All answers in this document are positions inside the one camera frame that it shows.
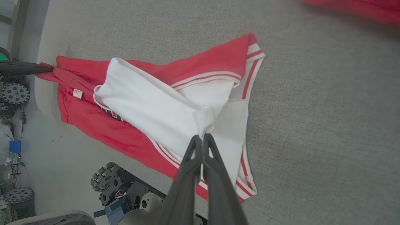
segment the white fabric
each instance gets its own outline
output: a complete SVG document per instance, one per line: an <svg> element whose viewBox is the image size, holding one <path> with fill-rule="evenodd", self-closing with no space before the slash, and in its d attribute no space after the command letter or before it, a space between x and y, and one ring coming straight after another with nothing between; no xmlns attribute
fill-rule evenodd
<svg viewBox="0 0 400 225"><path fill-rule="evenodd" d="M94 90L94 99L173 152L178 160L194 135L211 133L235 186L248 112L246 100L229 100L234 85L230 79L214 79L176 91L113 58L105 83Z"/></svg>

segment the white label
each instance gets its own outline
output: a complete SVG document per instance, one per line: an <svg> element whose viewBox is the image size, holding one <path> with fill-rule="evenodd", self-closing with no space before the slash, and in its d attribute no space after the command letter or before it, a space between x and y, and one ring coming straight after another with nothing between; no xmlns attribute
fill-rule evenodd
<svg viewBox="0 0 400 225"><path fill-rule="evenodd" d="M74 89L74 96L75 97L81 99L82 98L82 94L83 94L83 91L78 90L78 89Z"/></svg>

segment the blue box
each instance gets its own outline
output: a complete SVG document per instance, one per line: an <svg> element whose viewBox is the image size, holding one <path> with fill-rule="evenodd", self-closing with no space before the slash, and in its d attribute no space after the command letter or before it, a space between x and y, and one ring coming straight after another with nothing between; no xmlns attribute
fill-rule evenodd
<svg viewBox="0 0 400 225"><path fill-rule="evenodd" d="M15 154L21 153L21 141L10 141L10 152Z"/></svg>

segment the red garment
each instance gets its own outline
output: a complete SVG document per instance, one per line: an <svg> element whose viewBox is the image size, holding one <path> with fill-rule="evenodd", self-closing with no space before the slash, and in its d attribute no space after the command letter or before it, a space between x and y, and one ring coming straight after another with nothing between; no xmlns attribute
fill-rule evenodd
<svg viewBox="0 0 400 225"><path fill-rule="evenodd" d="M210 71L234 72L245 81L240 98L248 99L257 70L265 57L256 42L253 34L246 34L193 57L167 65L154 65L136 60L128 62L172 87L207 78L199 78L198 75ZM122 121L114 112L104 111L94 102L93 90L95 86L104 83L108 64L109 61L99 62L58 56L57 66L52 72L36 76L59 83L58 106L61 121L76 126L110 148L174 178L179 162L169 159L168 154L164 154L163 148L158 143L152 142L144 133ZM74 89L83 92L81 99L73 96ZM239 193L239 198L243 200L256 193L246 152L242 156L240 172L244 173L246 180L238 181L235 189ZM197 186L196 192L207 199L206 189Z"/></svg>
<svg viewBox="0 0 400 225"><path fill-rule="evenodd" d="M400 0L303 0L303 2L400 26Z"/></svg>

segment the red fabric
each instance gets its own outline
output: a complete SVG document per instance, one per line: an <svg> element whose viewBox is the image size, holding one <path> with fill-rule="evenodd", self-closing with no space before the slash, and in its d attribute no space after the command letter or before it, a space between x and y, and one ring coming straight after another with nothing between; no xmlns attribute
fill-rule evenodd
<svg viewBox="0 0 400 225"><path fill-rule="evenodd" d="M400 26L400 0L303 0L303 2Z"/></svg>
<svg viewBox="0 0 400 225"><path fill-rule="evenodd" d="M235 72L243 78L248 46L254 43L256 43L254 35L246 34L193 57L167 65L159 66L136 60L128 62L168 85L210 71ZM53 72L36 76L59 83L58 106L61 121L76 126L89 137L100 140L110 148L174 178L178 169L156 150L144 133L127 122L114 119L93 101L93 89L96 85L104 83L108 64L109 61L99 62L58 56L57 66ZM83 92L81 99L73 96L75 88ZM205 189L198 186L196 192L207 199Z"/></svg>

